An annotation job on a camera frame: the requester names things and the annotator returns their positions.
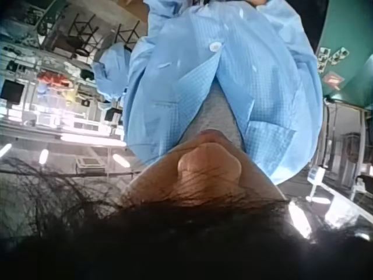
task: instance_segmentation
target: lab coat pocket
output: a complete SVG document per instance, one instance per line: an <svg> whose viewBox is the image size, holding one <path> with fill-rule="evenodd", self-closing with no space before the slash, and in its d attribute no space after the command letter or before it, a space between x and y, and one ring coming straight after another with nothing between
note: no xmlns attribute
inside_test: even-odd
<svg viewBox="0 0 373 280"><path fill-rule="evenodd" d="M250 121L245 134L248 156L270 177L281 163L295 131L264 121Z"/></svg>

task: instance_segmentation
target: black hair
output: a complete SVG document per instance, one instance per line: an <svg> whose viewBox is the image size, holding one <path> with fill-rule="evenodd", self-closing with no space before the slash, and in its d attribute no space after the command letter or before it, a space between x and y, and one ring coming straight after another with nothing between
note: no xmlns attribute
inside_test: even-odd
<svg viewBox="0 0 373 280"><path fill-rule="evenodd" d="M32 169L20 162L13 167ZM185 207L161 201L123 208L108 195L107 183L98 183L105 192L93 194L32 171L17 186L1 181L2 192L11 186L26 194L20 200L33 213L24 236L5 233L1 215L6 277L371 279L371 242L353 229L322 228L305 239L287 219L287 202Z"/></svg>

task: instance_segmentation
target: white button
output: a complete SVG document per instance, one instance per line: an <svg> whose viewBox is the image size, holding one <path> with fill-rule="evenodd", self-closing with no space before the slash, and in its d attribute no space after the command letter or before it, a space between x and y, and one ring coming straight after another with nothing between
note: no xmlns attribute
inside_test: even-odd
<svg viewBox="0 0 373 280"><path fill-rule="evenodd" d="M210 51L216 53L221 48L221 42L214 42L210 45Z"/></svg>

